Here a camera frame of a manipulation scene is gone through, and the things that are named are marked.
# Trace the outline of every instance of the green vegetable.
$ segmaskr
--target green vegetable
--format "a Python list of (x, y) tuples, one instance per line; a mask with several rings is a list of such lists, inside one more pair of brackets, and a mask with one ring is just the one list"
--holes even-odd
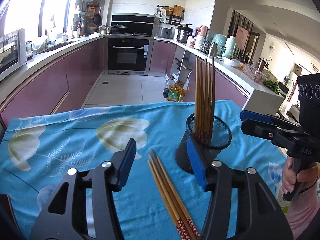
[(277, 95), (279, 95), (279, 86), (278, 83), (275, 81), (265, 80), (263, 83), (267, 88), (269, 88), (271, 91), (275, 92)]

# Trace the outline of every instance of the oven handle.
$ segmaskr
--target oven handle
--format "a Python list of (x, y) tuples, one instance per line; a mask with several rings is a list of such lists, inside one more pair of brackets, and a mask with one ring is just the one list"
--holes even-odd
[(112, 46), (114, 49), (144, 49), (143, 47), (137, 48), (137, 47), (116, 47)]

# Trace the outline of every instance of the floor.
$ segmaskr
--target floor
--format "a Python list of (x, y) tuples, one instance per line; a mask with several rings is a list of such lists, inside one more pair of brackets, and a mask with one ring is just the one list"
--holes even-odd
[(102, 75), (85, 108), (164, 102), (164, 84), (164, 77)]

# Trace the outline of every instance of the white countertop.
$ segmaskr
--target white countertop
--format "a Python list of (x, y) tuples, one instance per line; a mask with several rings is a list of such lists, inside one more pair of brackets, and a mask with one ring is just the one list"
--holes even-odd
[[(155, 41), (166, 41), (171, 42), (173, 44), (178, 45), (179, 47), (191, 52), (192, 54), (200, 57), (203, 60), (207, 60), (210, 64), (212, 64), (212, 57), (209, 57), (208, 55), (202, 53), (201, 51), (194, 49), (192, 47), (187, 46), (186, 44), (183, 44), (178, 41), (174, 41), (172, 39), (165, 39), (165, 38), (159, 38), (155, 37)], [(214, 66), (221, 72), (223, 72), (226, 76), (228, 76), (230, 79), (232, 79), (235, 83), (237, 83), (239, 86), (241, 86), (244, 90), (248, 91), (249, 94), (253, 93), (254, 90), (259, 90), (274, 96), (279, 96), (282, 98), (281, 95), (277, 95), (273, 91), (271, 91), (269, 88), (260, 85), (253, 80), (251, 80), (247, 75), (243, 74), (242, 71), (233, 68), (229, 65), (226, 65), (223, 60), (219, 60), (217, 58), (214, 59)]]
[(0, 104), (7, 98), (8, 95), (10, 95), (12, 91), (14, 91), (22, 82), (24, 82), (29, 76), (31, 76), (40, 68), (44, 67), (63, 54), (66, 54), (69, 51), (81, 47), (91, 41), (101, 39), (103, 38), (103, 36), (104, 35), (95, 38), (83, 37), (71, 39), (68, 41), (75, 42), (63, 46), (59, 49), (34, 55), (31, 60), (28, 60), (25, 63), (25, 65), (12, 72), (0, 82)]
[[(95, 37), (95, 38), (77, 38), (72, 39), (68, 41), (75, 41), (71, 44), (68, 44), (66, 46), (63, 46), (59, 49), (40, 53), (37, 55), (34, 55), (31, 60), (28, 60), (25, 65), (18, 68), (16, 71), (11, 73), (9, 76), (7, 76), (4, 80), (0, 82), (0, 103), (2, 103), (8, 95), (12, 91), (14, 91), (22, 82), (24, 82), (29, 76), (31, 76), (33, 73), (35, 73), (40, 68), (44, 67), (48, 63), (52, 62), (53, 60), (57, 59), (58, 57), (68, 53), (69, 51), (72, 51), (80, 46), (83, 46), (89, 42), (96, 41), (98, 39), (103, 38), (104, 35)], [(212, 58), (208, 57), (208, 55), (200, 52), (197, 49), (191, 48), (186, 46), (183, 43), (180, 43), (178, 41), (174, 41), (172, 39), (165, 39), (165, 38), (158, 38), (155, 37), (155, 40), (157, 41), (166, 41), (171, 42), (179, 47), (186, 49), (187, 51), (191, 52), (192, 54), (202, 58), (203, 60), (207, 59), (207, 61), (212, 64)], [(268, 89), (265, 86), (262, 86), (260, 84), (257, 84), (256, 82), (252, 81), (248, 76), (243, 74), (241, 71), (239, 71), (236, 68), (233, 68), (229, 65), (226, 65), (223, 63), (223, 61), (218, 60), (217, 58), (214, 59), (215, 67), (223, 72), (226, 76), (228, 76), (230, 79), (232, 79), (234, 82), (236, 82), (239, 86), (241, 86), (244, 90), (246, 90), (248, 93), (253, 93), (254, 90), (263, 91), (272, 95), (276, 95), (274, 92), (272, 92), (270, 89)]]

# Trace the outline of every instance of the blue tablecloth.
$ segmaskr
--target blue tablecloth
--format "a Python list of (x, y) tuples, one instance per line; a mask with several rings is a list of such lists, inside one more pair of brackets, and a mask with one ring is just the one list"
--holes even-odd
[[(197, 228), (201, 230), (210, 193), (182, 171), (174, 152), (186, 129), (194, 103), (89, 108), (67, 113), (14, 119), (0, 145), (0, 192), (9, 194), (23, 234), (28, 238), (43, 204), (67, 169), (93, 169), (137, 141), (137, 155), (127, 185), (114, 194), (126, 240), (180, 239), (147, 164), (151, 149), (161, 157)], [(230, 127), (231, 145), (217, 159), (231, 168), (254, 167), (273, 193), (281, 179), (285, 157), (269, 141), (242, 134), (241, 109), (232, 101), (217, 101), (215, 115)], [(236, 192), (233, 192), (228, 237), (235, 232)], [(87, 204), (90, 206), (90, 191)], [(92, 214), (87, 210), (90, 234)]]

